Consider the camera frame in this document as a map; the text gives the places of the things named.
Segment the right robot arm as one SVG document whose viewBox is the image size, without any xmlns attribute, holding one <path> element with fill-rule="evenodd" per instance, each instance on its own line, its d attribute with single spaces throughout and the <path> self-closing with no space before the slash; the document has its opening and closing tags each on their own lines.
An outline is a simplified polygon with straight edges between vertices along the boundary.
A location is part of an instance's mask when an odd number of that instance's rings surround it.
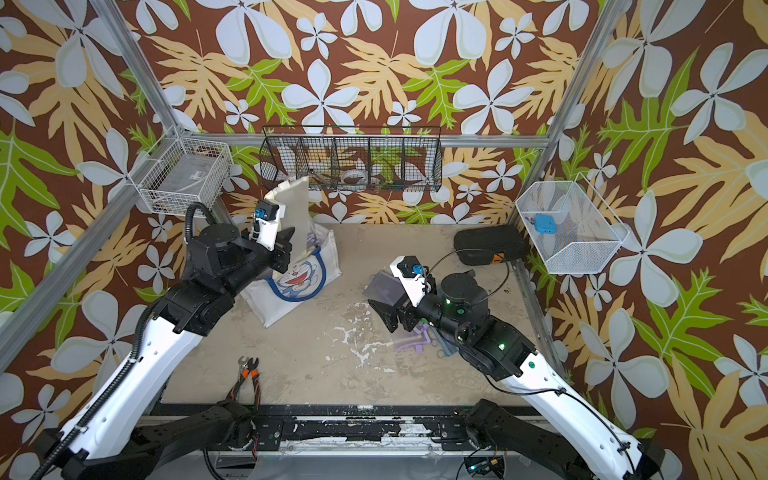
<svg viewBox="0 0 768 480">
<path fill-rule="evenodd" d="M 664 449 L 626 433 L 578 395 L 532 341 L 490 312 L 474 271 L 441 282 L 420 265 L 396 267 L 394 273 L 400 284 L 395 300 L 369 302 L 389 331 L 429 325 L 498 391 L 526 400 L 551 426 L 532 425 L 480 400 L 465 418 L 476 448 L 520 453 L 563 479 L 661 474 Z"/>
</svg>

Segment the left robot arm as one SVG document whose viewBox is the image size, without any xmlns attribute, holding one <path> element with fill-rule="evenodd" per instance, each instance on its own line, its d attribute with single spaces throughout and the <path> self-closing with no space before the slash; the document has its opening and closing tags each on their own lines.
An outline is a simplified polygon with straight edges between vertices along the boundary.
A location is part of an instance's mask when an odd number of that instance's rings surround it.
<svg viewBox="0 0 768 480">
<path fill-rule="evenodd" d="M 247 409 L 227 399 L 164 426 L 137 425 L 237 295 L 261 274 L 287 270 L 295 230 L 280 227 L 285 211 L 283 204 L 261 200 L 251 231 L 243 232 L 216 222 L 204 204 L 189 205 L 181 280 L 140 314 L 127 357 L 95 397 L 60 430 L 41 435 L 35 447 L 42 459 L 33 478 L 59 469 L 64 479 L 144 479 L 248 419 Z"/>
</svg>

